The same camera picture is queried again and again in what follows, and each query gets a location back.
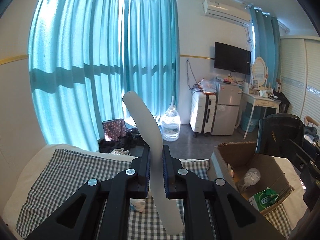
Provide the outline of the large teal window curtain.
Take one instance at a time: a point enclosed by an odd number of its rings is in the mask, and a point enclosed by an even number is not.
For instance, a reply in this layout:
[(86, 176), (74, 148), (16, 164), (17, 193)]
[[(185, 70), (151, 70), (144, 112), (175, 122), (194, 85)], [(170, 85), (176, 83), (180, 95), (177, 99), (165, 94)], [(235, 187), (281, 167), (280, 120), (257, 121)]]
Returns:
[(177, 0), (39, 0), (28, 53), (46, 143), (95, 152), (103, 122), (127, 116), (126, 92), (155, 116), (178, 101)]

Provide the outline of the white air conditioner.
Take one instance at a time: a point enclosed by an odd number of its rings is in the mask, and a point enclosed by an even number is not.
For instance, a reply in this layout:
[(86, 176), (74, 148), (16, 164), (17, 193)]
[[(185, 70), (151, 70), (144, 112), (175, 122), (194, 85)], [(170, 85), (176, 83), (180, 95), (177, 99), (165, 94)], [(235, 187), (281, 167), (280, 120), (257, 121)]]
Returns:
[(203, 9), (206, 16), (215, 17), (244, 27), (249, 26), (251, 23), (249, 13), (219, 2), (205, 0), (203, 2)]

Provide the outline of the brown cardboard box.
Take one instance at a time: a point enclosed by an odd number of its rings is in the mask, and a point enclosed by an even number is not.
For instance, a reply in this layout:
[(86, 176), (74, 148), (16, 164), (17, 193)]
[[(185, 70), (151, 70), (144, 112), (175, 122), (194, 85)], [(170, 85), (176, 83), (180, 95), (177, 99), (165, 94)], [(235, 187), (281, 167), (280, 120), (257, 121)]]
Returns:
[(262, 215), (275, 210), (293, 191), (274, 157), (255, 152), (255, 142), (218, 144), (211, 156), (217, 177), (234, 187)]

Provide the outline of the black wallet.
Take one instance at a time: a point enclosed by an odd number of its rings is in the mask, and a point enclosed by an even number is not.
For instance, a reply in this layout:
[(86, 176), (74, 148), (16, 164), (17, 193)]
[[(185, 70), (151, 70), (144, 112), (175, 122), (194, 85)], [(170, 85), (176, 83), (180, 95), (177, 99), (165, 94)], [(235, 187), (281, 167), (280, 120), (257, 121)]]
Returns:
[(292, 114), (277, 113), (259, 121), (258, 138), (255, 152), (273, 157), (283, 156), (284, 141), (292, 139), (302, 145), (304, 124)]

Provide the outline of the white louvered wardrobe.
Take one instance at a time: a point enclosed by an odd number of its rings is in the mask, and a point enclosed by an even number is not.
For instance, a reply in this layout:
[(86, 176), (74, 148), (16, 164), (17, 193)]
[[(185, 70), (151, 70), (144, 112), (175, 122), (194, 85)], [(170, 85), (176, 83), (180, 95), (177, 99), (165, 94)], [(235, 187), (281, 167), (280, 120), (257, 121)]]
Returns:
[(319, 39), (281, 38), (280, 62), (281, 92), (290, 102), (288, 112), (319, 122)]

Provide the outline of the large water jug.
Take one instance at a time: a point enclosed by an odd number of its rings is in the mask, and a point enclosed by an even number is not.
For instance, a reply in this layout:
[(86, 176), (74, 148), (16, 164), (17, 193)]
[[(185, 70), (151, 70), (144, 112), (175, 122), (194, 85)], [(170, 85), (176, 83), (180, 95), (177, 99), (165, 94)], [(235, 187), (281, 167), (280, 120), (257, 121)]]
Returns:
[(162, 138), (176, 141), (180, 136), (181, 120), (175, 105), (169, 106), (161, 117)]

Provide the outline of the purple patterned bag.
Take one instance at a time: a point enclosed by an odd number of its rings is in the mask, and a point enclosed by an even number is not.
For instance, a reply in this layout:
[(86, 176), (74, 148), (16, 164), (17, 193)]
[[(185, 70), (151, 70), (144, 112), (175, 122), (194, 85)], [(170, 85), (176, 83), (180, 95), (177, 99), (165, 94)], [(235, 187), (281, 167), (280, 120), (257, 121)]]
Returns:
[(102, 123), (106, 141), (118, 141), (126, 135), (124, 119), (113, 119)]

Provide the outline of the green 666 medicine box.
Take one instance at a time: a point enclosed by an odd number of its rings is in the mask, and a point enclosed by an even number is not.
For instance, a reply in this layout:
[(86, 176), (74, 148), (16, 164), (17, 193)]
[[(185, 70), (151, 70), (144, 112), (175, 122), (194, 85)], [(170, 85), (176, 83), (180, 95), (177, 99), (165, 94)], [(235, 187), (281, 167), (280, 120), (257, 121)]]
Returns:
[(258, 211), (263, 211), (272, 206), (278, 200), (279, 194), (267, 187), (261, 192), (254, 194), (248, 202)]

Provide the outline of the oval vanity mirror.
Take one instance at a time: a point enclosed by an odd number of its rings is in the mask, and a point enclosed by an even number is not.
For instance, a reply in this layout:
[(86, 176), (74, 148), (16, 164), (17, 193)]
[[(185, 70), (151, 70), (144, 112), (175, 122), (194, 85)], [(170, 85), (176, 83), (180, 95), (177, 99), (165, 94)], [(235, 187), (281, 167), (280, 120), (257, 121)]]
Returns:
[(254, 88), (260, 88), (267, 80), (267, 66), (262, 57), (257, 57), (252, 66), (252, 85)]

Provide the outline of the teal laundry basket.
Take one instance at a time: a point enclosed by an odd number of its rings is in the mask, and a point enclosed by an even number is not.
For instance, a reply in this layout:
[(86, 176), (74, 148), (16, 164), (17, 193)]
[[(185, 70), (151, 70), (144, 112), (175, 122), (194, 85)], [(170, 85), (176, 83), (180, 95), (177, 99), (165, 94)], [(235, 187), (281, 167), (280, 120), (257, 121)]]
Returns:
[(241, 129), (245, 132), (248, 131), (248, 133), (251, 133), (254, 131), (255, 127), (257, 126), (259, 122), (259, 119), (257, 118), (251, 118), (251, 120), (249, 120), (249, 115), (244, 114), (241, 117)]

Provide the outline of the silver mini fridge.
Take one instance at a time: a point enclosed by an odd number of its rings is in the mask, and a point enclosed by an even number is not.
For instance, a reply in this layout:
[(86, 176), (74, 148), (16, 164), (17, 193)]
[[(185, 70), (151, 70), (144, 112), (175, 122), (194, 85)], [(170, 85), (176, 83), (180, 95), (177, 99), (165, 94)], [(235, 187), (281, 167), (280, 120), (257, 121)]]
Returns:
[(216, 108), (212, 135), (232, 135), (238, 118), (242, 87), (224, 82), (216, 82), (215, 85)]

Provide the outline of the teal corner curtain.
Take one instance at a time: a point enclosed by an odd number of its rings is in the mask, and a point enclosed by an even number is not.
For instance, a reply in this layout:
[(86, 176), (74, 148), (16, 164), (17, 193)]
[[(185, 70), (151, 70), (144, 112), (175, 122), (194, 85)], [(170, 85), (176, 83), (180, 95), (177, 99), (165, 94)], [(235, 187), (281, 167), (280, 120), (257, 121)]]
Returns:
[(260, 8), (250, 6), (254, 37), (255, 56), (261, 57), (268, 67), (267, 85), (276, 87), (280, 71), (280, 30), (278, 19), (273, 15), (263, 12)]

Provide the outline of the wooden chair with clothes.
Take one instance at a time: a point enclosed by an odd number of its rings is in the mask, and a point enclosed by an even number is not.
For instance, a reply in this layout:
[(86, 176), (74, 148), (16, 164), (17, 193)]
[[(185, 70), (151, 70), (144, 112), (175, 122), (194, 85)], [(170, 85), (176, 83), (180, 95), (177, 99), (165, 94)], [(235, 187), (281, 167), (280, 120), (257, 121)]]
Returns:
[(319, 145), (318, 128), (318, 121), (308, 115), (304, 117), (304, 138), (314, 145)]

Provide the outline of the pack of water bottles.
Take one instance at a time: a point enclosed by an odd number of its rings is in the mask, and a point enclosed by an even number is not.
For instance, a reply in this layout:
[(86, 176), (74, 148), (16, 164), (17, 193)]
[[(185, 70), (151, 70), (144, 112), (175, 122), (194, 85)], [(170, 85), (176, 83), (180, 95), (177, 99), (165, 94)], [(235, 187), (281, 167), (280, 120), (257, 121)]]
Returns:
[(162, 121), (161, 121), (161, 116), (160, 115), (154, 115), (153, 116), (154, 120), (157, 123), (157, 126), (159, 127), (160, 133), (162, 134)]

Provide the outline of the plastic bag on suitcase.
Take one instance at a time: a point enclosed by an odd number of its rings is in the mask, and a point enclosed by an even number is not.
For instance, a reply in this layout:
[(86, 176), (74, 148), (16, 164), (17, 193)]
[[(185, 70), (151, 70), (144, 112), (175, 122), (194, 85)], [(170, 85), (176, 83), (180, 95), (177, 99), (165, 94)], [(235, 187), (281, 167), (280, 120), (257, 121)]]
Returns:
[(216, 94), (216, 84), (212, 80), (200, 80), (199, 87), (204, 94)]

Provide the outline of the white suitcase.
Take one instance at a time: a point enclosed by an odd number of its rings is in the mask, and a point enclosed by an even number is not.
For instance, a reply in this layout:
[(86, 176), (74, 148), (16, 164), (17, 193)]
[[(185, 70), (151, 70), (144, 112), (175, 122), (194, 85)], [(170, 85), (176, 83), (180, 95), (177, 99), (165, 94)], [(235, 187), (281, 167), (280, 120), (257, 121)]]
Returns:
[(211, 133), (216, 106), (215, 94), (195, 92), (192, 94), (190, 121), (194, 136)]

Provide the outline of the black clothes pile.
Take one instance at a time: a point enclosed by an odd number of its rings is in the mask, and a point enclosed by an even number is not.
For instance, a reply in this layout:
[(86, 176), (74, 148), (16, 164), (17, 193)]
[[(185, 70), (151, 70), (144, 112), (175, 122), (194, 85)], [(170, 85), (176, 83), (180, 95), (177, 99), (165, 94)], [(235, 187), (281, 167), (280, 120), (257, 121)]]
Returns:
[(116, 141), (106, 141), (105, 139), (99, 142), (100, 153), (111, 153), (115, 149), (123, 148), (129, 151), (136, 146), (144, 146), (145, 141), (141, 137), (138, 129), (133, 128), (126, 132), (123, 137), (119, 137)]

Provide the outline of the clear plastic bottle red label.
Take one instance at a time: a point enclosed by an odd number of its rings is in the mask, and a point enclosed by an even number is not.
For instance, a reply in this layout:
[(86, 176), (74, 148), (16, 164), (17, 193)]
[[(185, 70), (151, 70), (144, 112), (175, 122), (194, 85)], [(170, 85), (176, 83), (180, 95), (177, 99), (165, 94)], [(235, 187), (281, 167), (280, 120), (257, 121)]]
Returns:
[(257, 168), (250, 168), (245, 173), (245, 175), (237, 182), (237, 188), (240, 192), (244, 192), (248, 187), (257, 184), (260, 178), (260, 171)]

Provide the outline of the black wall television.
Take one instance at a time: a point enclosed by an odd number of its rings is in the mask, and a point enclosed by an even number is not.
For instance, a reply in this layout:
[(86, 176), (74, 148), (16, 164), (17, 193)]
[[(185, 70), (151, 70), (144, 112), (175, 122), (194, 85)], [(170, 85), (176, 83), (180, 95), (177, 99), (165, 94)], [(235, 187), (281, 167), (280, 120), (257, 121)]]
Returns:
[(250, 67), (250, 51), (215, 42), (214, 68), (249, 75)]

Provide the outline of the blue white small packet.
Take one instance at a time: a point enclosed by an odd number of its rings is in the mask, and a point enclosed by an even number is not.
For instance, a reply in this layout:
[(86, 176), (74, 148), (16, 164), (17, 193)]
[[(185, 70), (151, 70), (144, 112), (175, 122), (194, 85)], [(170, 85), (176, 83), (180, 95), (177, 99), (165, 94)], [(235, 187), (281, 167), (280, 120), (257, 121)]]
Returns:
[(140, 213), (143, 213), (146, 206), (146, 201), (144, 199), (130, 199), (130, 206)]

